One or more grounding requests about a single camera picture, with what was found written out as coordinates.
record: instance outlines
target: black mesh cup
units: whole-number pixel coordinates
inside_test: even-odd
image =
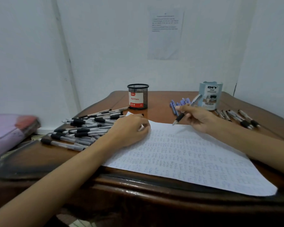
[[[148,104],[148,84],[129,84],[129,108],[134,110],[142,110],[147,108]]]

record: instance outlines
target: white paper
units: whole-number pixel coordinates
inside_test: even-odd
[[[178,59],[184,10],[148,7],[148,13],[148,59]]]
[[[277,187],[244,153],[189,125],[150,124],[144,140],[117,152],[104,165],[247,195],[276,194]]]

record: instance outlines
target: wall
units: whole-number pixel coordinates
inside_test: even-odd
[[[200,82],[216,80],[233,94],[256,4],[255,0],[57,2],[83,108],[134,83],[149,84],[149,90],[198,91]],[[149,5],[185,8],[179,60],[147,60]]]
[[[33,114],[51,129],[71,116],[51,0],[0,0],[0,113]]]
[[[258,0],[234,96],[284,118],[284,0]]]

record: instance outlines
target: brown table top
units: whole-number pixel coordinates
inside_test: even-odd
[[[149,91],[148,109],[129,111],[134,114],[144,113],[144,117],[154,122],[172,123],[175,116],[169,107],[170,100],[179,102],[182,97],[192,99],[197,94],[198,92]],[[114,91],[107,98],[88,107],[77,116],[127,105],[128,91]],[[266,110],[238,100],[225,92],[222,93],[218,108],[234,111],[242,109],[262,126],[252,132],[284,140],[284,119]],[[5,158],[0,164],[0,190],[5,189],[9,192],[5,195],[0,194],[0,206],[76,154],[76,151],[45,146],[35,141]],[[284,212],[284,174],[258,161],[253,163],[271,183],[278,187],[278,193],[275,196],[246,196],[175,179],[108,167],[100,167],[97,173],[85,183],[84,188],[121,196],[135,196],[152,203],[186,207],[198,211]],[[217,202],[227,202],[232,208],[221,206]]]

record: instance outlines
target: wooden table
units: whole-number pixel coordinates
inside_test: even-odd
[[[169,108],[171,99],[194,98],[197,92],[150,91],[144,113],[154,122],[172,123],[175,116]],[[114,91],[107,98],[78,115],[128,105],[128,91]],[[244,110],[262,127],[259,132],[284,140],[284,119],[251,104],[222,93],[219,109]],[[23,147],[0,164],[0,207],[35,183],[38,179],[77,154],[38,141]],[[100,167],[63,206],[81,219],[98,221],[97,226],[170,226],[188,223],[234,224],[261,220],[272,224],[284,221],[284,174],[253,161],[258,170],[274,185],[278,193],[271,197],[252,197],[174,179],[125,170]]]

